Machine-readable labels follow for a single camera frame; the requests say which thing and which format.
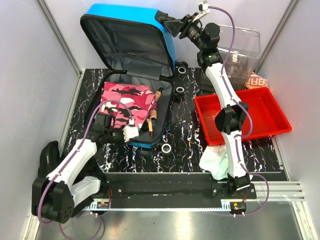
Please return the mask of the pink camouflage garment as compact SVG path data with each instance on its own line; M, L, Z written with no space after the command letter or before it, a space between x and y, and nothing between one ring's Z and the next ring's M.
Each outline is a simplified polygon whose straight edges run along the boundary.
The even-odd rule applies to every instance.
M108 102L100 107L99 113L113 115L115 120L111 123L116 128L128 126L133 119L141 129L151 110L157 107L155 98L148 85L105 82L100 101Z

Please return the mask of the blue hard-shell suitcase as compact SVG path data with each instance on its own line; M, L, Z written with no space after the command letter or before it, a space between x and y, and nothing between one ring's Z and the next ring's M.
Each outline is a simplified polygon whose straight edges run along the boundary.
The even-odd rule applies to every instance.
M153 8L96 3L81 17L82 30L109 69L93 97L84 122L88 126L91 119L101 115L116 128L112 124L116 120L112 114L99 113L102 105L108 102L101 102L105 82L146 85L153 93L163 87L155 108L157 119L153 136L148 130L149 115L138 129L139 136L125 144L146 149L158 148L169 155L172 147L160 140L171 100L182 99L185 94L184 87L173 85L174 72L185 73L188 64L177 62L172 36L156 20L158 12L161 11Z

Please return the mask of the red plastic tray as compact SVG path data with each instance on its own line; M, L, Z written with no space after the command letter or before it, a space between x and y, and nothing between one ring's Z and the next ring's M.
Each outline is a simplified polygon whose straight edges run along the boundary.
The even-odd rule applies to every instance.
M252 133L242 139L244 142L274 137L292 130L289 121L267 87L238 90L236 94L240 100L248 104L248 113L253 122ZM223 145L225 141L222 133L215 125L215 117L221 110L217 94L197 96L194 102L207 145Z

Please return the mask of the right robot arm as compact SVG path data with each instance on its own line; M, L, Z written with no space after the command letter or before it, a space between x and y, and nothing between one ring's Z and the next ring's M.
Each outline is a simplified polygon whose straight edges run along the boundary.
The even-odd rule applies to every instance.
M221 107L214 122L222 134L228 157L227 192L236 199L251 185L242 149L242 128L245 119L249 117L249 106L240 100L226 74L218 50L220 27L215 23L200 27L197 17L197 14L187 14L176 19L158 12L155 18L173 37L188 38L199 49L198 65L212 83Z

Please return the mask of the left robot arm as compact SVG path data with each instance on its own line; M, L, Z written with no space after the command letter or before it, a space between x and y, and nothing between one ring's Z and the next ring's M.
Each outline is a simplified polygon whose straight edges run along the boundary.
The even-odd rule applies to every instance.
M127 143L126 137L125 127L113 128L99 114L90 119L83 137L63 160L59 159L58 143L48 143L31 187L31 214L42 224L64 224L94 198L103 198L108 193L107 179L94 156L107 143Z

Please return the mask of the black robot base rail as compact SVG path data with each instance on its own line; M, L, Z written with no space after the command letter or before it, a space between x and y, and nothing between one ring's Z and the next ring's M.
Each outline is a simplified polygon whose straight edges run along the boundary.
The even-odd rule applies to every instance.
M112 210L218 210L227 202L256 200L253 184L235 193L209 173L123 173L106 175Z

